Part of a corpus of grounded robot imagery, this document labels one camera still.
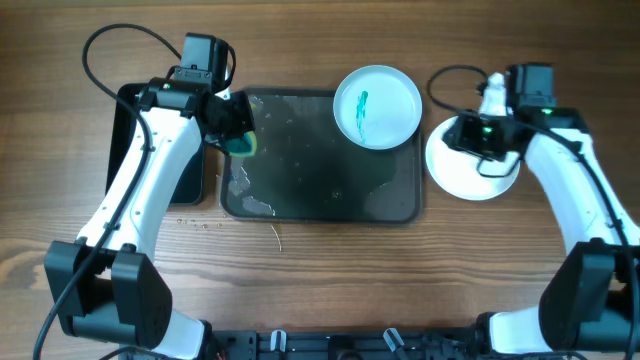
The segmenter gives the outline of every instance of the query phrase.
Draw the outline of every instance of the wood grain surface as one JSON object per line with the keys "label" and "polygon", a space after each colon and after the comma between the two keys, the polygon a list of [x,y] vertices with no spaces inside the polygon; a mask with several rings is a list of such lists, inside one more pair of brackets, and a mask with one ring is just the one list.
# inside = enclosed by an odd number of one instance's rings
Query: wood grain surface
{"label": "wood grain surface", "polygon": [[[555,64],[559,104],[577,107],[621,201],[640,219],[640,3],[422,1],[101,7],[0,11],[0,358],[30,357],[50,306],[43,270],[54,240],[72,241],[103,195],[114,103],[84,75],[86,38],[116,22],[147,26],[181,48],[214,34],[238,55],[233,87],[336,88],[354,69],[388,64],[423,89],[440,67]],[[129,30],[91,49],[112,89],[176,63]],[[441,97],[477,107],[471,75],[442,78]],[[424,97],[428,134],[451,116]],[[535,305],[564,258],[534,176],[481,203],[425,174],[426,206],[404,227],[238,222],[218,206],[220,161],[207,154],[206,194],[169,209],[156,266],[174,303],[216,329],[354,330],[462,326],[485,311]],[[92,359],[114,345],[65,337],[45,358]]]}
{"label": "wood grain surface", "polygon": [[[342,3],[372,3],[394,0],[341,0]],[[299,4],[334,3],[334,0],[0,0],[0,9],[64,8],[64,7],[113,7],[158,5],[230,5],[230,4]]]}

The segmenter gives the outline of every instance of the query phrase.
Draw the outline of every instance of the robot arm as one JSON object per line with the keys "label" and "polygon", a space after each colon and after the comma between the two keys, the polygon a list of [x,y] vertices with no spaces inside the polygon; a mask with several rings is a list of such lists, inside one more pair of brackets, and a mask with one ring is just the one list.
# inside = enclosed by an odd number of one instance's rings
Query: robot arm
{"label": "robot arm", "polygon": [[[154,78],[139,94],[153,146],[119,223],[58,312],[67,335],[153,349],[174,359],[215,357],[211,326],[172,309],[171,291],[152,262],[171,196],[205,136],[225,150],[226,144],[253,131],[246,95],[231,94],[230,79],[225,81],[227,51],[220,39],[188,34],[176,79]],[[214,96],[220,89],[225,90]],[[105,199],[76,242],[52,243],[45,271],[54,300],[103,235],[132,181],[143,145],[137,124]],[[97,276],[105,269],[111,269],[111,279]]]}
{"label": "robot arm", "polygon": [[[630,284],[622,265],[627,263],[622,241],[613,224],[620,222],[630,246],[638,245],[640,229],[606,180],[584,122],[576,111],[555,107],[551,68],[529,64],[510,70],[508,89],[502,75],[493,75],[484,91],[481,114],[459,114],[443,140],[454,150],[490,161],[504,161],[508,151],[524,154],[551,203],[568,257],[545,290],[540,307],[491,316],[491,347],[507,354],[552,349],[623,351],[632,299],[625,291],[609,289],[614,275]],[[531,128],[568,140],[584,163],[548,134]],[[602,185],[615,218],[585,164]]]}

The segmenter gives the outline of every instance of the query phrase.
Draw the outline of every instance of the white plate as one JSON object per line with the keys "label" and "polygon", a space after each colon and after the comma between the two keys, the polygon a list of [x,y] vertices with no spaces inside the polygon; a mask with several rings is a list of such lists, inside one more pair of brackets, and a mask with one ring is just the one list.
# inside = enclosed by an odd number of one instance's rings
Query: white plate
{"label": "white plate", "polygon": [[[438,125],[427,140],[425,161],[433,179],[448,193],[465,200],[488,200],[507,191],[518,177],[520,164],[504,178],[492,179],[478,174],[476,167],[480,160],[477,157],[451,150],[442,141],[442,135],[455,120],[456,117],[452,117]],[[517,158],[517,153],[509,152],[504,162],[485,161],[481,171],[491,175],[505,174]]]}
{"label": "white plate", "polygon": [[372,65],[342,81],[333,99],[333,115],[354,143],[367,149],[390,149],[407,141],[420,125],[422,100],[407,75]]}

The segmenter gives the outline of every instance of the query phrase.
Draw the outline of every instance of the white bowl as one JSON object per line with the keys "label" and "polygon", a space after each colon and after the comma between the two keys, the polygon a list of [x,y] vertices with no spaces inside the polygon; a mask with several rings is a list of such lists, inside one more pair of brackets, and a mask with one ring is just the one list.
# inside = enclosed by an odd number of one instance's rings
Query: white bowl
{"label": "white bowl", "polygon": [[336,91],[333,115],[352,142],[373,150],[396,147],[420,125],[422,100],[416,85],[401,71],[384,65],[360,68]]}

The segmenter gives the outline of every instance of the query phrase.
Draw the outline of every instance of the sponge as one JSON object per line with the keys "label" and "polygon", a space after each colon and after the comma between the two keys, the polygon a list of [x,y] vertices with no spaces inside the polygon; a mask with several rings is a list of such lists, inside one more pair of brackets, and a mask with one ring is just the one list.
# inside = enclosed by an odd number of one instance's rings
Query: sponge
{"label": "sponge", "polygon": [[239,138],[227,140],[224,143],[224,148],[229,152],[229,155],[233,157],[253,156],[256,154],[256,149],[258,148],[256,133],[250,131]]}

